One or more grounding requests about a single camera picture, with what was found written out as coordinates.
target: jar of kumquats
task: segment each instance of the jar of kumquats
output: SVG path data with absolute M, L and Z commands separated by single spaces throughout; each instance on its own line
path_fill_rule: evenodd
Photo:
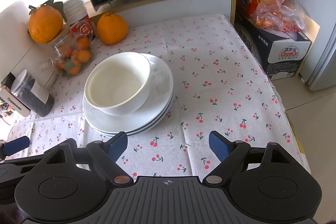
M 81 33 L 73 32 L 66 24 L 48 44 L 53 47 L 56 58 L 41 61 L 42 71 L 56 66 L 64 77 L 71 78 L 83 71 L 92 60 L 89 39 Z

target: plastic bag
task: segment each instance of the plastic bag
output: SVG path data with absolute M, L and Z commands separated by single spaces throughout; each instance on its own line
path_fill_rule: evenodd
M 282 32 L 300 32 L 305 29 L 305 12 L 295 0 L 260 0 L 251 22 L 258 28 Z

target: table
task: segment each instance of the table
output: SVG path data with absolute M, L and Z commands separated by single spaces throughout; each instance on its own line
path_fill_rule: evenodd
M 78 147 L 106 141 L 85 121 L 84 85 L 89 73 L 109 56 L 125 51 L 150 53 L 170 67 L 175 99 L 164 119 L 143 134 L 128 137 L 117 163 L 138 175 L 191 176 L 202 180 L 219 160 L 209 149 L 209 132 L 231 141 L 265 147 L 280 143 L 298 162 L 303 159 L 284 110 L 267 76 L 233 26 L 221 14 L 188 17 L 130 29 L 113 46 L 99 40 L 91 65 L 71 80 L 59 78 L 51 88 L 55 105 L 44 118 L 31 113 L 17 120 L 9 140 L 26 135 L 28 149 L 12 158 L 42 154 L 67 138 Z

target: blue gripper pad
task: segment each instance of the blue gripper pad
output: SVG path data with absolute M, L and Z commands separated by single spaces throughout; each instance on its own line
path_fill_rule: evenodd
M 110 144 L 107 155 L 108 157 L 113 161 L 116 162 L 118 158 L 124 153 L 124 151 L 127 148 L 127 135 L 123 134 L 121 137 L 119 137 L 117 140 L 115 140 L 113 143 Z
M 219 139 L 215 134 L 210 132 L 209 135 L 209 147 L 212 152 L 215 153 L 216 157 L 222 162 L 230 154 L 229 145 Z
M 2 152 L 5 156 L 11 156 L 29 147 L 29 145 L 30 145 L 29 138 L 27 136 L 23 136 L 16 140 L 5 143 Z

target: glass jar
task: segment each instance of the glass jar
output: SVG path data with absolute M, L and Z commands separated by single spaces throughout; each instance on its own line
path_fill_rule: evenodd
M 41 117 L 49 114 L 55 99 L 38 81 L 25 69 L 16 77 L 11 93 L 27 108 Z
M 71 78 L 83 71 L 92 60 L 90 40 L 81 33 L 73 32 L 67 24 L 48 44 L 53 47 L 56 58 L 40 62 L 42 71 L 56 66 L 62 76 Z

